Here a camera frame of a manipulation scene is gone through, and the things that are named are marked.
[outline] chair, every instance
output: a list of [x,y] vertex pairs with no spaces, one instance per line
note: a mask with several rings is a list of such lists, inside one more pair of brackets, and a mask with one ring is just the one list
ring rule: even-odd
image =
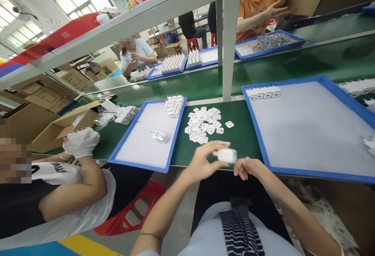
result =
[[186,41],[187,43],[187,52],[189,53],[190,51],[193,51],[193,48],[191,46],[191,43],[194,44],[195,46],[195,49],[198,49],[199,50],[199,46],[198,46],[198,40],[196,39],[196,37],[193,37],[192,39],[188,39]]
[[[165,193],[165,186],[162,184],[156,183],[154,180],[150,179],[146,186],[139,192],[136,198],[122,211],[113,216],[112,218],[106,220],[100,226],[94,228],[94,231],[102,236],[114,236],[114,235],[121,235],[123,233],[129,233],[132,231],[136,231],[142,228],[144,222],[146,221],[147,216],[149,215],[152,207],[155,205],[157,200]],[[134,204],[141,198],[152,197],[152,202],[146,215],[144,216],[142,222],[138,225],[132,226],[126,220],[126,215],[130,211],[130,209],[134,206]]]
[[218,45],[218,39],[216,33],[211,33],[211,47]]

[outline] gloved hand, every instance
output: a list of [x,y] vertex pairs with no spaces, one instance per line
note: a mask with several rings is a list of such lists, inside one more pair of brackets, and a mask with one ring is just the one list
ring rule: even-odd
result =
[[99,143],[100,135],[92,128],[67,135],[67,140],[62,144],[67,154],[72,154],[75,158],[92,156],[95,146]]

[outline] yellow floor stripe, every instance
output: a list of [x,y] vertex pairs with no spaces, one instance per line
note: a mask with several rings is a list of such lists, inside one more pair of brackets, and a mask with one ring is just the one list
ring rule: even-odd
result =
[[58,241],[81,256],[122,256],[82,235],[73,235]]

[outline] hand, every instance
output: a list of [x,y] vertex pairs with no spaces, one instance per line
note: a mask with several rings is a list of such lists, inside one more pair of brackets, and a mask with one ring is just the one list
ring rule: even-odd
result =
[[249,157],[239,159],[234,166],[234,175],[247,180],[249,174],[262,183],[271,198],[280,200],[286,196],[287,187],[260,160]]
[[68,134],[62,147],[65,152],[72,154],[75,158],[92,156],[95,146],[98,144],[100,135],[92,128]]
[[193,159],[189,166],[182,173],[189,185],[210,177],[221,167],[229,167],[228,163],[219,160],[214,161],[213,163],[207,161],[207,156],[210,153],[220,149],[227,149],[229,146],[229,142],[210,141],[207,144],[198,147],[195,150]]
[[282,5],[282,3],[283,3],[283,0],[278,0],[264,11],[267,21],[270,19],[278,20],[290,14],[289,7],[278,8],[279,6]]
[[139,61],[143,59],[142,56],[139,55],[138,53],[131,53],[130,57],[132,58],[132,60],[135,60],[135,61]]

